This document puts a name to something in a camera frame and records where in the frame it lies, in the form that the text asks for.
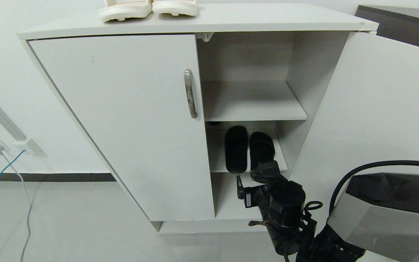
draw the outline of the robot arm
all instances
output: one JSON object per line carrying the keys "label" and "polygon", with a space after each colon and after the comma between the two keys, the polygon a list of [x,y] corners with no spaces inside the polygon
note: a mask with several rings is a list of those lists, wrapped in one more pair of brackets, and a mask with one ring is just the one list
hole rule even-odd
{"label": "robot arm", "polygon": [[249,226],[266,226],[276,252],[286,261],[298,253],[296,262],[355,262],[369,250],[401,262],[419,262],[419,175],[354,176],[364,169],[393,165],[419,166],[419,161],[382,161],[350,171],[336,187],[327,224],[316,237],[310,211],[323,204],[304,204],[302,186],[284,178],[276,161],[260,163],[251,171],[251,178],[262,186],[244,188],[238,176],[238,197],[246,208],[260,209],[263,221],[251,221]]}

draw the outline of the gray cable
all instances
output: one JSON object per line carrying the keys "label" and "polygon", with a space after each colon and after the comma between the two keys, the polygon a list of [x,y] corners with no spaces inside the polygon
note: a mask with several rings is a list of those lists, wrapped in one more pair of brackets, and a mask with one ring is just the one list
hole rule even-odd
{"label": "gray cable", "polygon": [[[3,156],[4,157],[4,159],[10,164],[11,162],[10,162],[10,160],[9,159],[7,159],[7,157],[3,154],[3,151],[1,150],[0,151],[0,155],[1,156]],[[30,205],[30,209],[28,209],[28,214],[27,214],[27,229],[28,229],[28,237],[27,237],[27,240],[25,241],[25,245],[24,245],[24,248],[22,249],[22,255],[20,256],[20,262],[23,262],[23,260],[24,260],[24,255],[25,255],[25,249],[26,249],[26,247],[27,247],[27,244],[28,244],[28,240],[30,239],[30,212],[32,212],[32,203],[30,202],[30,198],[28,197],[28,194],[27,194],[27,190],[25,189],[25,181],[24,181],[24,179],[22,178],[22,175],[11,165],[11,168],[12,168],[12,170],[19,176],[19,178],[20,178],[20,181],[22,181],[22,187],[23,187],[23,189],[24,189],[24,192],[25,192],[25,197],[27,197],[27,201],[28,201],[28,204]]]}

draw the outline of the baseboard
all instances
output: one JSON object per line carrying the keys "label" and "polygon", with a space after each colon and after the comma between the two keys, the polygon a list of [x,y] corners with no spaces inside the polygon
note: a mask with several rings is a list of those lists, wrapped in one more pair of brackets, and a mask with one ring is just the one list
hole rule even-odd
{"label": "baseboard", "polygon": [[[21,174],[25,182],[114,182],[111,173]],[[17,174],[2,174],[0,181],[20,181]]]}

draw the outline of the white slipper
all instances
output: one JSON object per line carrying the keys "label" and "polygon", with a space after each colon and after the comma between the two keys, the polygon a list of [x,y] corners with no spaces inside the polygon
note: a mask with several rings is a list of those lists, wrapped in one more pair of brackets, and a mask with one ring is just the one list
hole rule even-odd
{"label": "white slipper", "polygon": [[153,2],[153,13],[195,16],[196,12],[195,0],[155,0]]}
{"label": "white slipper", "polygon": [[100,9],[100,20],[123,21],[126,18],[144,18],[151,13],[151,0],[129,0],[117,2],[117,0],[105,0],[106,8]]}

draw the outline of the closed cabinet door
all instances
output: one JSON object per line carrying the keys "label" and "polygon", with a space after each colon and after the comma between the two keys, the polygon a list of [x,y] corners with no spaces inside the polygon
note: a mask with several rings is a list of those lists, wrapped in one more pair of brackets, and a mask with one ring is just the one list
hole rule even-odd
{"label": "closed cabinet door", "polygon": [[[351,33],[291,179],[324,201],[324,223],[340,179],[362,164],[419,160],[419,47]],[[366,170],[419,173],[419,167]]]}
{"label": "closed cabinet door", "polygon": [[193,35],[63,38],[30,46],[151,221],[214,218]]}

